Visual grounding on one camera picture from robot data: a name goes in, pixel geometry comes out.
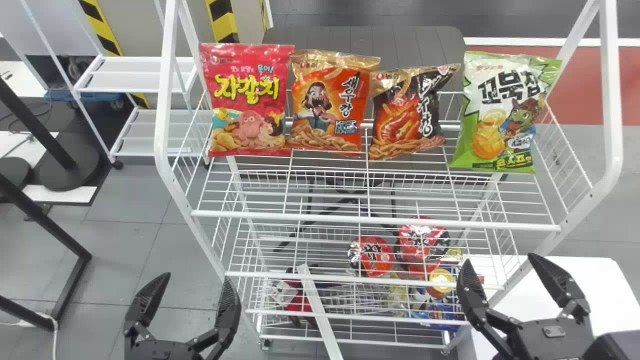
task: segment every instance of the wire rack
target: wire rack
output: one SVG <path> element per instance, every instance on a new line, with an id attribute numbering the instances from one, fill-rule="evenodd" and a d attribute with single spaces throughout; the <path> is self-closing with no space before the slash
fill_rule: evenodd
<path id="1" fill-rule="evenodd" d="M 211 98 L 203 92 L 188 126 L 184 117 L 175 116 L 171 103 L 174 73 L 180 69 L 175 57 L 178 18 L 194 59 L 198 42 L 186 3 L 167 0 L 154 137 L 156 166 L 216 273 L 234 278 L 245 316 L 260 338 L 322 341 L 311 322 L 294 323 L 291 316 L 326 317 L 340 343 L 444 352 L 456 346 L 462 336 L 450 334 L 448 326 L 466 321 L 456 307 L 455 293 L 443 300 L 451 306 L 440 309 L 423 306 L 425 298 L 411 293 L 428 286 L 453 286 L 455 262 L 440 264 L 448 266 L 452 277 L 436 283 L 429 278 L 433 264 L 423 260 L 408 271 L 397 256 L 403 248 L 394 245 L 392 271 L 367 277 L 361 268 L 350 267 L 348 245 L 365 235 L 395 244 L 398 229 L 405 224 L 444 226 L 451 238 L 449 251 L 456 250 L 444 259 L 454 258 L 457 264 L 471 260 L 483 275 L 489 303 L 502 299 L 531 270 L 526 261 L 519 262 L 517 247 L 526 245 L 547 255 L 602 201 L 620 175 L 623 151 L 613 0 L 587 1 L 558 58 L 568 62 L 600 6 L 607 8 L 600 13 L 606 170 L 592 184 L 548 105 L 537 119 L 533 142 L 537 174 L 449 168 L 465 101 L 460 92 L 439 93 L 446 141 L 428 152 L 370 160 L 372 121 L 366 119 L 362 147 L 355 157 L 294 149 L 285 157 L 216 158 L 203 167 L 202 163 L 209 164 Z M 204 83 L 200 69 L 198 76 Z M 287 127 L 291 100 L 288 93 Z M 172 127 L 178 122 L 180 126 Z M 214 226 L 203 226 L 203 218 Z M 303 264 L 310 273 L 294 271 Z M 318 289 L 310 292 L 317 298 L 308 298 L 303 290 L 299 295 L 302 301 L 311 300 L 316 310 L 322 303 L 324 312 L 276 302 L 269 290 L 281 281 L 290 286 L 314 284 Z M 389 295 L 398 289 L 400 293 L 406 289 L 406 296 Z"/>

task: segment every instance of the cartoon character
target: cartoon character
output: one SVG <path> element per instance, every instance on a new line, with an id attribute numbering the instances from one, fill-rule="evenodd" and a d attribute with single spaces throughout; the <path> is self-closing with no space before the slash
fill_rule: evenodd
<path id="1" fill-rule="evenodd" d="M 538 100 L 530 97 L 520 104 L 516 99 L 512 99 L 511 103 L 513 105 L 511 113 L 500 126 L 500 132 L 504 135 L 504 138 L 510 139 L 518 133 L 535 134 L 536 128 L 533 126 L 533 120 L 540 111 Z"/>
<path id="2" fill-rule="evenodd" d="M 335 115 L 327 112 L 332 105 L 323 83 L 316 81 L 309 86 L 305 99 L 302 100 L 302 106 L 308 110 L 294 114 L 294 121 L 307 119 L 311 127 L 323 131 L 327 131 L 329 125 L 335 125 Z"/>
<path id="3" fill-rule="evenodd" d="M 264 118 L 264 125 L 260 127 L 260 135 L 258 135 L 258 139 L 264 146 L 280 146 L 284 141 L 284 137 L 280 136 L 280 134 L 282 134 L 282 126 L 279 126 L 272 116 Z"/>
<path id="4" fill-rule="evenodd" d="M 263 145 L 259 135 L 260 129 L 267 124 L 264 117 L 253 110 L 247 110 L 238 115 L 236 123 L 237 129 L 233 130 L 233 134 L 240 140 L 242 146 L 257 147 Z"/>

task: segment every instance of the white cable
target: white cable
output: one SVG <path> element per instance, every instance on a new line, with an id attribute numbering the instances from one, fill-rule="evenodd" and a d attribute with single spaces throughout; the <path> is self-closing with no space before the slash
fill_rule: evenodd
<path id="1" fill-rule="evenodd" d="M 53 355 L 52 355 L 52 358 L 53 358 L 53 360 L 56 360 L 56 344 L 58 342 L 58 322 L 51 315 L 47 315 L 47 314 L 43 314 L 43 313 L 37 313 L 37 312 L 36 312 L 36 314 L 42 316 L 43 318 L 51 319 L 51 321 L 53 322 Z M 16 322 L 16 323 L 0 322 L 0 325 L 20 326 L 20 327 L 35 327 L 35 325 L 33 325 L 32 323 L 26 322 L 24 320 L 20 320 L 19 322 Z"/>
<path id="2" fill-rule="evenodd" d="M 52 358 L 53 358 L 53 360 L 56 360 L 56 344 L 58 342 L 58 322 L 51 315 L 43 314 L 43 313 L 38 313 L 38 314 L 40 316 L 44 317 L 44 318 L 51 319 L 51 321 L 53 322 L 53 351 L 52 351 Z"/>

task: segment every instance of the green snack bag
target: green snack bag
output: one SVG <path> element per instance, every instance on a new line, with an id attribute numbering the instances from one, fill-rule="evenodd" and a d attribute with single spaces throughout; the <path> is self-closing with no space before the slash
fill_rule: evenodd
<path id="1" fill-rule="evenodd" d="M 561 60 L 465 52 L 463 118 L 450 167 L 535 173 L 535 120 Z"/>

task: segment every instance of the table top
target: table top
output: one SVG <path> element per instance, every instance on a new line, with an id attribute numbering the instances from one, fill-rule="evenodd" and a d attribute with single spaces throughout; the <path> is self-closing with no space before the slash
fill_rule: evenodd
<path id="1" fill-rule="evenodd" d="M 640 329 L 640 305 L 618 264 L 610 258 L 547 256 L 575 279 L 591 308 L 593 336 Z M 495 306 L 520 321 L 555 318 L 560 309 L 532 270 Z M 497 351 L 477 331 L 458 346 L 460 360 L 490 360 Z"/>
<path id="2" fill-rule="evenodd" d="M 451 26 L 275 26 L 262 43 L 379 56 L 380 70 L 463 63 L 467 50 L 462 33 Z M 290 72 L 289 88 L 293 81 Z M 444 90 L 462 91 L 461 71 Z"/>

